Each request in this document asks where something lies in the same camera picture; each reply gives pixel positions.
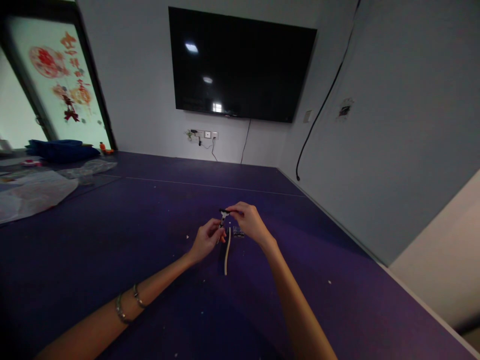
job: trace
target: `chinese decoration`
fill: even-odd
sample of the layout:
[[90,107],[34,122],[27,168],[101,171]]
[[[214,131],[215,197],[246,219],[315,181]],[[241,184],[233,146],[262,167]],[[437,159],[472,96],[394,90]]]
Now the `chinese decoration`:
[[[51,88],[55,97],[66,104],[65,121],[70,118],[74,122],[79,122],[74,105],[77,107],[87,107],[89,115],[92,114],[90,102],[92,95],[87,87],[91,85],[84,82],[85,70],[77,57],[76,44],[78,40],[65,31],[64,37],[59,40],[63,46],[61,51],[55,51],[47,46],[33,46],[29,51],[29,58],[34,68],[45,78],[55,79],[56,84]],[[69,79],[74,77],[75,85],[69,85]]]

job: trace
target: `bangle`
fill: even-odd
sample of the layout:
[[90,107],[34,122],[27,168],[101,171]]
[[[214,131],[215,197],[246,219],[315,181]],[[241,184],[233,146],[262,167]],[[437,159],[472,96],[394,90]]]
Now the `bangle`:
[[136,299],[136,302],[138,303],[138,306],[141,307],[142,309],[145,309],[147,307],[147,305],[145,305],[142,300],[140,300],[140,296],[139,296],[139,291],[137,289],[137,284],[134,284],[133,285],[133,296],[135,297]]
[[118,295],[118,297],[116,298],[116,306],[115,306],[116,314],[118,315],[118,318],[122,323],[129,325],[132,323],[132,320],[127,319],[127,316],[124,314],[124,311],[122,310],[122,305],[120,304],[121,299],[122,299],[122,293],[120,293],[120,295]]

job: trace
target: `television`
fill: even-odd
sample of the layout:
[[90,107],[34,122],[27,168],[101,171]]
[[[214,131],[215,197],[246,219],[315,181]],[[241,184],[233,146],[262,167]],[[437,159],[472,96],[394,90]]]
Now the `television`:
[[168,8],[177,109],[291,123],[316,29]]

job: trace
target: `forearm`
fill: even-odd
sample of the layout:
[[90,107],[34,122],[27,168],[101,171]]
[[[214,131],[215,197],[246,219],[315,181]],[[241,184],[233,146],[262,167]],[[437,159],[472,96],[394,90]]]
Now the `forearm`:
[[285,262],[277,241],[272,237],[260,246],[270,264],[296,357],[336,360],[337,356]]
[[[193,264],[194,261],[186,254],[141,282],[137,289],[142,302],[149,305]],[[127,328],[115,310],[116,300],[108,302],[65,332],[43,349],[36,359],[95,359]],[[132,288],[122,294],[121,307],[129,320],[134,320],[144,310],[137,303]]]

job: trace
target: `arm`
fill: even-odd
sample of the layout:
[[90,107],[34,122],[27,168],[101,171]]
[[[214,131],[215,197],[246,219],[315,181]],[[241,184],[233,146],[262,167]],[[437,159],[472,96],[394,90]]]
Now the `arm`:
[[[188,253],[138,285],[139,298],[145,305],[153,302],[185,270],[206,257],[219,237],[223,240],[225,229],[219,228],[219,224],[220,220],[211,219],[201,226]],[[84,318],[44,348],[35,359],[95,359],[127,328],[117,315],[116,300]],[[137,303],[133,289],[122,294],[121,307],[129,320],[134,320],[144,310]]]
[[257,208],[245,202],[227,207],[245,234],[257,242],[268,263],[280,297],[288,334],[298,359],[337,360],[332,346],[285,262]]

